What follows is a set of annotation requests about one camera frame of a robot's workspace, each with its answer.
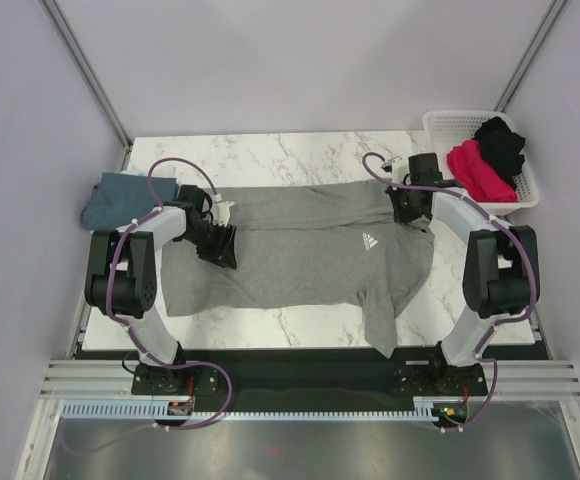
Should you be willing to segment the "grey t shirt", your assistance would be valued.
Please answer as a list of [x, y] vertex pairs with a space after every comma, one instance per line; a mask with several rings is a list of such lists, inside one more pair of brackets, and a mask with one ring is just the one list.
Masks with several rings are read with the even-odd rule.
[[429, 277], [434, 235], [398, 224], [373, 180], [299, 187], [227, 188], [236, 269], [198, 258], [187, 241], [162, 251], [169, 316], [216, 307], [277, 309], [351, 304], [367, 343], [389, 357], [396, 320]]

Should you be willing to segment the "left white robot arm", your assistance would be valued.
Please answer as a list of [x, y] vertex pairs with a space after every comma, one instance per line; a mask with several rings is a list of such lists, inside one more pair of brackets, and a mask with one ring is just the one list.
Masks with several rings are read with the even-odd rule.
[[167, 330], [156, 306], [156, 256], [171, 242], [194, 245], [197, 257], [237, 268], [232, 201], [187, 185], [170, 202], [159, 200], [146, 215], [115, 230], [92, 233], [85, 282], [86, 302], [119, 325], [139, 358], [134, 395], [194, 393], [194, 376], [180, 343]]

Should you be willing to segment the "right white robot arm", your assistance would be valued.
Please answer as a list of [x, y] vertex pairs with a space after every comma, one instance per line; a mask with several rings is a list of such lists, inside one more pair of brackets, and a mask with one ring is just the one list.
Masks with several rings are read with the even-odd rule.
[[391, 186], [387, 193], [397, 222], [438, 220], [466, 246], [464, 310], [427, 359], [397, 365], [399, 392], [484, 395], [484, 351], [499, 327], [529, 318], [540, 295], [536, 233], [480, 207], [457, 182], [444, 179], [433, 153], [411, 156], [402, 187]]

